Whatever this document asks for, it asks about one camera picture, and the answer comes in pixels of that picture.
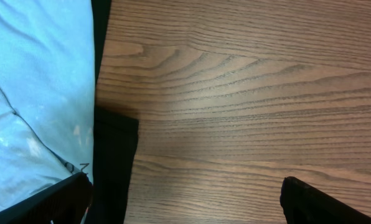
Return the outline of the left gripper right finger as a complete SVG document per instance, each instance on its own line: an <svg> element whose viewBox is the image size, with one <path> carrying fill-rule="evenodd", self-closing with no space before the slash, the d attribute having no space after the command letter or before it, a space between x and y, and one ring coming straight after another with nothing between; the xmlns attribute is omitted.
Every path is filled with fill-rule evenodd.
<svg viewBox="0 0 371 224"><path fill-rule="evenodd" d="M371 224L371 217L295 177L286 177L280 205L288 224Z"/></svg>

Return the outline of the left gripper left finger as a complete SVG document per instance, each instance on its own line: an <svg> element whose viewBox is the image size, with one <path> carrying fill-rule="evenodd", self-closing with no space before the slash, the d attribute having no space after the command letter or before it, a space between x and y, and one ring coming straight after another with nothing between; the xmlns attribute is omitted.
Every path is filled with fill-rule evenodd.
<svg viewBox="0 0 371 224"><path fill-rule="evenodd" d="M93 186L77 173L0 212L0 224L80 224Z"/></svg>

